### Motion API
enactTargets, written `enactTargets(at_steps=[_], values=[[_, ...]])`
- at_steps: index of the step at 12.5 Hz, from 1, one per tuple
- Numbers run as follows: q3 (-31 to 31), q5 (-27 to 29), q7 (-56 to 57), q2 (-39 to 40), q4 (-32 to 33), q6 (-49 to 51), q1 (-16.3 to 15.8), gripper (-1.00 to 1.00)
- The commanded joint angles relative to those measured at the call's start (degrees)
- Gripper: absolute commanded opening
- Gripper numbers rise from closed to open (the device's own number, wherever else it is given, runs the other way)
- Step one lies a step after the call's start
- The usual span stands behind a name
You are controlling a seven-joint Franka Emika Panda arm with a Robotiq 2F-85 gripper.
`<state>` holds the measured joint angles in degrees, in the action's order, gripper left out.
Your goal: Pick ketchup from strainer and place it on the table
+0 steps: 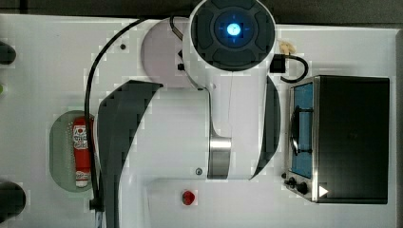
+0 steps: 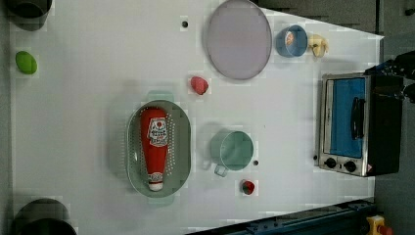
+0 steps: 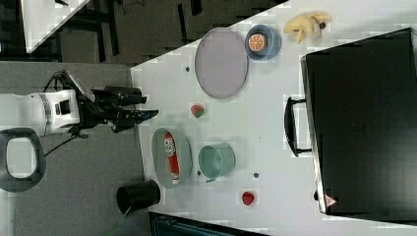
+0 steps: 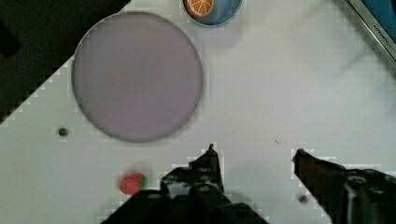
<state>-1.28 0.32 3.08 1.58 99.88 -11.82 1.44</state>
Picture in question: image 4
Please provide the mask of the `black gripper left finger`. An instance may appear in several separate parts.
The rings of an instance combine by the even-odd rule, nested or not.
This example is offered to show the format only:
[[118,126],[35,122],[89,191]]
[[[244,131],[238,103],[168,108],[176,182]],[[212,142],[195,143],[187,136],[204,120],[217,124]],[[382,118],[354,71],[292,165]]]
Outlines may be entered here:
[[219,155],[210,147],[187,167],[161,179],[158,190],[137,192],[101,224],[269,224],[245,203],[224,194]]

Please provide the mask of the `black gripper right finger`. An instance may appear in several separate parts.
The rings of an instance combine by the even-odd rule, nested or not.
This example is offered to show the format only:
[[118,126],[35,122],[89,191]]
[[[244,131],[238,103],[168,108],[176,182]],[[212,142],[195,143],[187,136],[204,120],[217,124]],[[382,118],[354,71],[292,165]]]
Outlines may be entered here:
[[396,224],[396,182],[375,169],[347,169],[300,148],[294,173],[332,224]]

